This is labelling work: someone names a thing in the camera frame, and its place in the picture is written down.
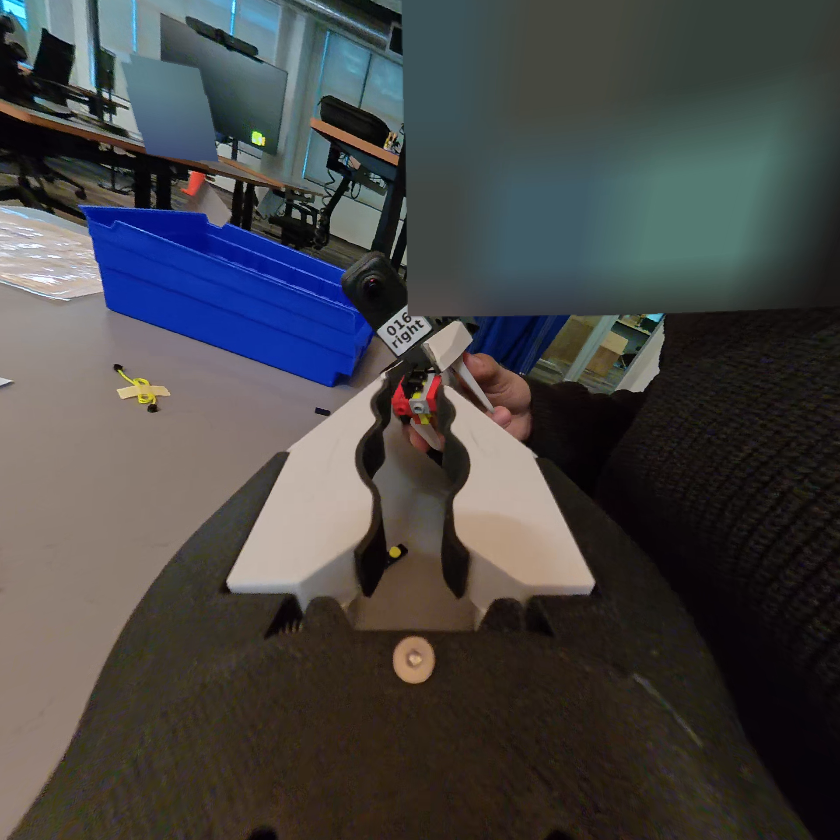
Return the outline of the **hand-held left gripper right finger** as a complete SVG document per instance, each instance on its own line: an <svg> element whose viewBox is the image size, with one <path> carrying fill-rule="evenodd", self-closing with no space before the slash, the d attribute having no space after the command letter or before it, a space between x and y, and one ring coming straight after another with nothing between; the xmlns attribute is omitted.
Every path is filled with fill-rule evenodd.
<svg viewBox="0 0 840 840"><path fill-rule="evenodd" d="M536 456L453 387L437 405L451 482L440 550L449 590L480 614L504 599L590 595L595 579Z"/></svg>

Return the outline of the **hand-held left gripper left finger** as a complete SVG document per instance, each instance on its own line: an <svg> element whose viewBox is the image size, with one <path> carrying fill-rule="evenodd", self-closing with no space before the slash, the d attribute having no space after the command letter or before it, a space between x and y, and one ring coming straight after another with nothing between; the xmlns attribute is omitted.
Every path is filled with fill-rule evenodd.
<svg viewBox="0 0 840 840"><path fill-rule="evenodd" d="M356 451L375 426L379 375L293 444L234 566L232 594L285 594L302 610L318 597L342 608L362 592L354 551L373 522L373 491Z"/></svg>

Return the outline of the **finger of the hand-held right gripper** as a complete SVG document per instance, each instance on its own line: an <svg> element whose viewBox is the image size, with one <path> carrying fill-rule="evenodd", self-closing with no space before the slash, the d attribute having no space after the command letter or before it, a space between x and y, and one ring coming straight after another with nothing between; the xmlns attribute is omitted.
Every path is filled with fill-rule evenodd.
<svg viewBox="0 0 840 840"><path fill-rule="evenodd" d="M447 323L422 342L421 348L430 365L442 374L462 361L473 341L469 325L460 320Z"/></svg>

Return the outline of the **red yellow black lego model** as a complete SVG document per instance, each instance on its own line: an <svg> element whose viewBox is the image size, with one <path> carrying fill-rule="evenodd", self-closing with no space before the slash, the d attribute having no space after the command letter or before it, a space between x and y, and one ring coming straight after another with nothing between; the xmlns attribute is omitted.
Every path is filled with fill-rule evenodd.
<svg viewBox="0 0 840 840"><path fill-rule="evenodd" d="M403 422L431 425L437 414L438 391L442 375L436 371L414 370L406 374L392 396L392 410Z"/></svg>

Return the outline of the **person's right hand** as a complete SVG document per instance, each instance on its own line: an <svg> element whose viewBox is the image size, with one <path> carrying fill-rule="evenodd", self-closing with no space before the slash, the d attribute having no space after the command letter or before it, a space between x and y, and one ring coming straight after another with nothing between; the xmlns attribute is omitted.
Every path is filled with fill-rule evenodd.
<svg viewBox="0 0 840 840"><path fill-rule="evenodd" d="M486 353L465 352L463 362L493 405L493 411L486 413L488 417L510 436L525 444L532 431L529 384Z"/></svg>

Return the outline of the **blue fabric cover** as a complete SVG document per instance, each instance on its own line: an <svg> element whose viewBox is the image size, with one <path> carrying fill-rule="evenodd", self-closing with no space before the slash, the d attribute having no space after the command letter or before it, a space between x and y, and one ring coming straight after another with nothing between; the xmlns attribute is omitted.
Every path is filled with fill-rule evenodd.
<svg viewBox="0 0 840 840"><path fill-rule="evenodd" d="M543 357L569 315L539 317L479 317L468 352L486 354L504 368L527 375Z"/></svg>

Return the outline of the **blue plastic bin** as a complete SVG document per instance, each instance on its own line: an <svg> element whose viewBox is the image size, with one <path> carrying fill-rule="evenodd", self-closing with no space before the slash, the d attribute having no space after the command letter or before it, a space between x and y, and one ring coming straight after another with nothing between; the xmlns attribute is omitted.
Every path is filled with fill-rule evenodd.
<svg viewBox="0 0 840 840"><path fill-rule="evenodd" d="M201 213L81 210L113 312L326 386L375 335L339 267Z"/></svg>

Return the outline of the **wooden standing desk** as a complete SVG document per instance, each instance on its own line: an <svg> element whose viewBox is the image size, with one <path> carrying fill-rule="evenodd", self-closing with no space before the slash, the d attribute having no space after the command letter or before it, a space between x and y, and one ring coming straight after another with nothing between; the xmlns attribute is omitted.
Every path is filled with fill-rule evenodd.
<svg viewBox="0 0 840 840"><path fill-rule="evenodd" d="M397 229L406 199L405 153L395 154L320 119L310 119L310 128L330 142L331 152L346 154L357 161L361 169L379 176L385 182L385 200L371 251L389 257L392 266L399 270L407 242L407 220L402 221L401 229Z"/></svg>

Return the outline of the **black bag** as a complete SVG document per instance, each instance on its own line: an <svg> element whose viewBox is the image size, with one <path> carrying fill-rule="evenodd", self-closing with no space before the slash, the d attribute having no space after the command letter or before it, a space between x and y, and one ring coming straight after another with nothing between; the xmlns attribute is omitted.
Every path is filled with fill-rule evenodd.
<svg viewBox="0 0 840 840"><path fill-rule="evenodd" d="M381 118L346 101L324 96L318 103L320 119L358 140L384 149L391 129Z"/></svg>

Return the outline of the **large black monitor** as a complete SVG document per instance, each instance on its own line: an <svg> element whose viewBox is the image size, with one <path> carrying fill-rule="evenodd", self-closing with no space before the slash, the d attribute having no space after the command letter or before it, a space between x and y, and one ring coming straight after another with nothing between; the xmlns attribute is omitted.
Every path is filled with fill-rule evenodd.
<svg viewBox="0 0 840 840"><path fill-rule="evenodd" d="M216 134L276 154L288 74L257 48L194 17L160 15L161 59L199 71Z"/></svg>

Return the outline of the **clear plastic bag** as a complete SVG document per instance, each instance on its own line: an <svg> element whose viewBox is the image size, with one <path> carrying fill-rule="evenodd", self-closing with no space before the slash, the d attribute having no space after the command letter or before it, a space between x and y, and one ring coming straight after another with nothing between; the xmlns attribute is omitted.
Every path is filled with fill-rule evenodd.
<svg viewBox="0 0 840 840"><path fill-rule="evenodd" d="M21 206L1 209L1 284L53 301L103 293L88 231Z"/></svg>

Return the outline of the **black office chair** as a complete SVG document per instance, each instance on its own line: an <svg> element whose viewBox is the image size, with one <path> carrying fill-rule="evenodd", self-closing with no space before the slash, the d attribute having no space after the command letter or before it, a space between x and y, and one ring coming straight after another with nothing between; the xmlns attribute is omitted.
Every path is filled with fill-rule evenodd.
<svg viewBox="0 0 840 840"><path fill-rule="evenodd" d="M70 98L76 95L70 91L70 75L75 61L76 48L74 45L53 36L47 29L41 30L38 53L28 79L33 90L31 108L41 115L58 117L69 120L73 112L68 107ZM82 218L83 213L73 206L67 205L50 196L44 183L55 180L65 182L75 190L77 199L86 200L87 193L81 184L72 181L68 176L52 169L46 162L47 157L59 157L63 151L71 150L77 138L62 133L52 132L50 129L34 128L33 139L28 143L28 163L26 164L28 179L38 184L29 188L35 203L29 206L45 208L49 213L59 210L64 214Z"/></svg>

